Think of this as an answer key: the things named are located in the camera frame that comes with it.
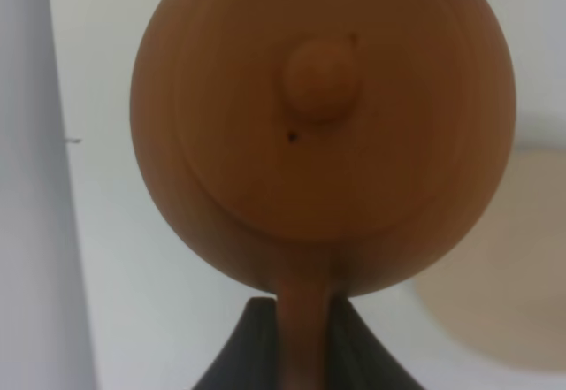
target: teapot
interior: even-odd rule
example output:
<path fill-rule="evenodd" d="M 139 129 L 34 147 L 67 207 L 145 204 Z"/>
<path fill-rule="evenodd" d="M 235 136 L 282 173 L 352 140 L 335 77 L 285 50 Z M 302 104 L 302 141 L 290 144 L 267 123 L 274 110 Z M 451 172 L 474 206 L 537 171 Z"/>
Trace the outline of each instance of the teapot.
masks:
<path fill-rule="evenodd" d="M 162 0 L 131 91 L 166 221 L 277 296 L 286 390 L 322 388 L 333 297 L 410 278 L 474 226 L 515 112 L 486 0 Z"/>

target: brown ceramic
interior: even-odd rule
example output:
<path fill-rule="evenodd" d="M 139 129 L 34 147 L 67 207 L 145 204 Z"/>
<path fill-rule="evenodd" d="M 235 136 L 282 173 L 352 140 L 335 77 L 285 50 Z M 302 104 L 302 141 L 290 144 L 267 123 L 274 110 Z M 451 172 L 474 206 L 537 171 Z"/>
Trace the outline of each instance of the brown ceramic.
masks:
<path fill-rule="evenodd" d="M 412 276 L 481 215 L 515 88 L 485 0 L 163 0 L 131 120 L 164 217 L 278 296 L 282 386 L 315 389 L 328 299 Z"/>

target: black object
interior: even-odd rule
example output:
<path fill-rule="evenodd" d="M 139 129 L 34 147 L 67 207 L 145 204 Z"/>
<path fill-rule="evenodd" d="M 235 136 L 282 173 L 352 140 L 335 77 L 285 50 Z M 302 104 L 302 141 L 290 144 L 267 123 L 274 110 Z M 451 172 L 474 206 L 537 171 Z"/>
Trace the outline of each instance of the black object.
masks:
<path fill-rule="evenodd" d="M 251 299 L 232 337 L 194 390 L 278 390 L 276 303 Z M 352 304 L 333 301 L 328 390 L 424 390 L 379 343 Z"/>

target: white wall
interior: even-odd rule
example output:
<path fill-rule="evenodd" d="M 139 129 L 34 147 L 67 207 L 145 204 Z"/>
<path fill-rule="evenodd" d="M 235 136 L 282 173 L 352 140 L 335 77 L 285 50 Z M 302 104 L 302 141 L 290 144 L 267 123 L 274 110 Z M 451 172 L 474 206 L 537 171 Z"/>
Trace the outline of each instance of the white wall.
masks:
<path fill-rule="evenodd" d="M 0 389 L 95 390 L 49 0 L 0 0 Z"/>
<path fill-rule="evenodd" d="M 51 0 L 65 125 L 82 139 L 69 156 L 103 390 L 190 388 L 253 294 L 184 247 L 149 199 L 134 159 L 130 77 L 158 1 Z M 517 141 L 566 147 L 566 0 L 491 1 L 516 65 Z M 357 305 L 431 389 L 566 388 L 560 380 L 500 372 L 454 347 L 406 287 Z"/>

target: teapot lid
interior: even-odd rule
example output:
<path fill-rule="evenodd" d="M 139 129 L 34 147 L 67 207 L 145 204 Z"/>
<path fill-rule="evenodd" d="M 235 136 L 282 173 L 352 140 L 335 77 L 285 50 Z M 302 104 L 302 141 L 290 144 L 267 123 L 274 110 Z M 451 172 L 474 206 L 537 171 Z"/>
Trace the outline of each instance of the teapot lid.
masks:
<path fill-rule="evenodd" d="M 186 166 L 280 239 L 358 239 L 416 215 L 493 108 L 470 42 L 487 32 L 469 34 L 462 2 L 199 0 L 163 100 Z"/>

